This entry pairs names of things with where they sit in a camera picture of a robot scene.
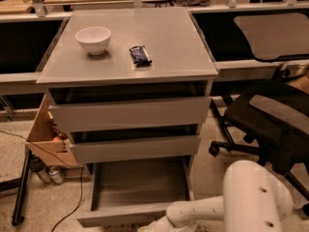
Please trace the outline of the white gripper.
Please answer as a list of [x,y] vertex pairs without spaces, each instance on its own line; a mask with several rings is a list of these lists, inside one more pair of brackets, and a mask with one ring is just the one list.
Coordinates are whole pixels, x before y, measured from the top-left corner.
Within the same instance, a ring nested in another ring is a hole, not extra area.
[[164,216],[147,226],[139,227],[137,232],[195,232],[196,229],[196,221],[188,216]]

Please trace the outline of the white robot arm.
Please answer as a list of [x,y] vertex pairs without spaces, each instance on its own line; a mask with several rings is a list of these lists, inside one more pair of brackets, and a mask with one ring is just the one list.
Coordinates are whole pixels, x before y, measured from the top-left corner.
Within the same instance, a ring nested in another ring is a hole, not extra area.
[[222,220],[225,232],[282,232],[293,206],[290,191],[267,169],[238,160],[225,172],[221,196],[174,202],[164,217],[137,232],[195,232],[199,219]]

